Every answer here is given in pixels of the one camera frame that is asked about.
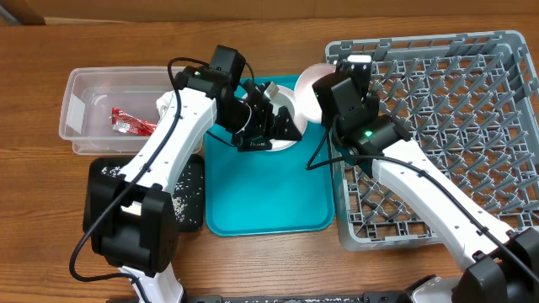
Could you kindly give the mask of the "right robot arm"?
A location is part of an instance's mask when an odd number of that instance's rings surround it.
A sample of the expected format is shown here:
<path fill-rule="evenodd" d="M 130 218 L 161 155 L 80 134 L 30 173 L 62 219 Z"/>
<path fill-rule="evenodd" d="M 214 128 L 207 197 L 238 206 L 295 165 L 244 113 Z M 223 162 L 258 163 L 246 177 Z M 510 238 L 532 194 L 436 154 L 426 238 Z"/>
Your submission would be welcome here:
<path fill-rule="evenodd" d="M 538 303 L 538 232 L 517 232 L 483 210 L 445 176 L 396 119 L 379 113 L 369 88 L 372 61 L 351 56 L 312 90 L 324 138 L 339 157 L 399 196 L 437 235 L 461 275 L 432 274 L 400 292 L 398 302 Z"/>

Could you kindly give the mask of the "large white plate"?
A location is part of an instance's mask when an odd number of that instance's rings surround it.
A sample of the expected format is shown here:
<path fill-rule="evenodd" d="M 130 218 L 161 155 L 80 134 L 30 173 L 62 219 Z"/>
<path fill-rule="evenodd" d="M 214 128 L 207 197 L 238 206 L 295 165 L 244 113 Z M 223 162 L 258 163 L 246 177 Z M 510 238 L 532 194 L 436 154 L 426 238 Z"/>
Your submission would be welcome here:
<path fill-rule="evenodd" d="M 273 114 L 276 116 L 278 113 L 279 107 L 286 106 L 290 113 L 291 117 L 294 120 L 294 123 L 296 124 L 296 127 L 303 135 L 307 129 L 307 119 L 304 117 L 302 112 L 299 110 L 298 104 L 295 100 L 295 95 L 292 92 L 291 89 L 285 88 L 284 86 L 277 85 L 279 88 L 279 92 L 277 96 L 271 101 L 273 105 Z M 245 98 L 248 96 L 247 93 L 243 96 L 242 103 L 248 108 L 248 119 L 245 120 L 245 123 L 243 124 L 242 128 L 238 131 L 234 132 L 234 144 L 236 146 L 239 146 L 241 144 L 241 135 L 240 132 L 243 130 L 243 128 L 247 125 L 248 120 L 250 119 L 250 111 L 251 109 L 244 103 Z M 271 143 L 272 143 L 272 149 L 267 150 L 271 152 L 277 152 L 277 151 L 283 151 L 286 148 L 289 148 L 293 145 L 295 145 L 299 141 L 283 141 L 283 140 L 276 140 L 273 137 L 273 127 L 270 130 L 270 137 L 271 137 Z"/>

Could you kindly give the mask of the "white napkin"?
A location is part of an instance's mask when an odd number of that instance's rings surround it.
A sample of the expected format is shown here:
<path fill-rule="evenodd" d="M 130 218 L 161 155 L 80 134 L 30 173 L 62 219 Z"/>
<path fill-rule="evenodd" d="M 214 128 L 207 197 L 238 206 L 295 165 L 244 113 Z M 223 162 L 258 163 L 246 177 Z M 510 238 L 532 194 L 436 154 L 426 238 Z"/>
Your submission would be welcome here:
<path fill-rule="evenodd" d="M 159 97 L 157 99 L 156 108 L 157 108 L 157 112 L 159 114 L 158 123 L 160 123 L 161 120 L 165 117 L 165 114 L 167 113 L 168 108 L 170 107 L 170 105 L 173 102 L 174 98 L 175 98 L 175 95 L 174 95 L 173 91 L 168 91 L 168 92 L 164 93 L 161 97 Z"/>

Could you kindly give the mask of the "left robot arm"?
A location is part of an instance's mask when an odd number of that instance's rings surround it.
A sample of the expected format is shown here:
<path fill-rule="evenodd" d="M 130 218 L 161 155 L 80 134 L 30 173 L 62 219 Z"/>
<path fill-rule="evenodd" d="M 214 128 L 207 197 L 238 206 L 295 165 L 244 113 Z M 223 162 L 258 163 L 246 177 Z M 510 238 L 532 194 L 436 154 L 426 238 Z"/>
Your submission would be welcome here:
<path fill-rule="evenodd" d="M 184 289 L 171 261 L 179 224 L 173 193 L 198 142 L 213 126 L 231 133 L 241 152 L 270 150 L 275 141 L 301 141 L 307 127 L 293 105 L 272 103 L 273 82 L 241 78 L 249 64 L 240 52 L 218 45 L 210 62 L 186 58 L 180 72 L 168 72 L 172 100 L 143 148 L 116 176 L 88 175 L 83 237 L 72 252 L 75 269 L 86 242 L 118 270 L 89 281 L 126 278 L 140 302 L 180 302 Z"/>

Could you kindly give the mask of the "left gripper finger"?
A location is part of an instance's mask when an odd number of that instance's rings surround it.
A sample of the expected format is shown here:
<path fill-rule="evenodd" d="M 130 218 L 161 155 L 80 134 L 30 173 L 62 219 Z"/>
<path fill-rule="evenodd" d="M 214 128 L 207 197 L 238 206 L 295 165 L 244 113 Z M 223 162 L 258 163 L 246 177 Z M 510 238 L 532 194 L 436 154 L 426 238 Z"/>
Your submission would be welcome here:
<path fill-rule="evenodd" d="M 286 106 L 279 107 L 274 119 L 273 137 L 283 141 L 301 141 L 302 133 L 296 127 L 291 113 Z"/>
<path fill-rule="evenodd" d="M 272 143 L 265 138 L 249 139 L 243 141 L 238 147 L 239 152 L 258 152 L 272 149 Z"/>

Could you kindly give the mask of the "small white plate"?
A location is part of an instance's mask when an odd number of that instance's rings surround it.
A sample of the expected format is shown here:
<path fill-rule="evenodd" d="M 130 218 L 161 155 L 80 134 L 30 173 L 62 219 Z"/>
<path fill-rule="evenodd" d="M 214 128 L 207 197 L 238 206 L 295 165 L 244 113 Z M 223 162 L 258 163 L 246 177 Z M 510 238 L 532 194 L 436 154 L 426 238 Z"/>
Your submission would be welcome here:
<path fill-rule="evenodd" d="M 322 110 L 312 85 L 334 71 L 334 65 L 317 63 L 303 71 L 296 81 L 294 88 L 295 100 L 302 114 L 312 123 L 320 124 L 322 121 Z"/>

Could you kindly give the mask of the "red snack wrapper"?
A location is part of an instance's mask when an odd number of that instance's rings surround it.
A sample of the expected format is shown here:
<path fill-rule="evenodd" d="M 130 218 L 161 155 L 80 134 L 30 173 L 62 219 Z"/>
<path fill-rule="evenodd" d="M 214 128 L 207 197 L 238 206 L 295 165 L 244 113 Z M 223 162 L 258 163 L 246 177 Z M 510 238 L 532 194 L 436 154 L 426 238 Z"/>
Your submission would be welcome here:
<path fill-rule="evenodd" d="M 113 130 L 139 136 L 150 136 L 157 129 L 155 123 L 140 120 L 118 108 L 111 110 L 111 124 Z"/>

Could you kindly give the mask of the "rice and food scraps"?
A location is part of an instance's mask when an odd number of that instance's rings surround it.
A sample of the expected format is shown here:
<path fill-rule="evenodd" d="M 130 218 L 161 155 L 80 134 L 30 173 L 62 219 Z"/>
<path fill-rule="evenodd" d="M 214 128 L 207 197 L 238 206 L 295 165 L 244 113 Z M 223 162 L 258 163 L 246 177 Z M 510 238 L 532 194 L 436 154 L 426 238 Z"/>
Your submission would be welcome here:
<path fill-rule="evenodd" d="M 200 202 L 203 197 L 203 176 L 200 167 L 189 164 L 180 175 L 173 192 L 173 211 L 180 224 L 193 224 L 197 229 L 201 221 Z"/>

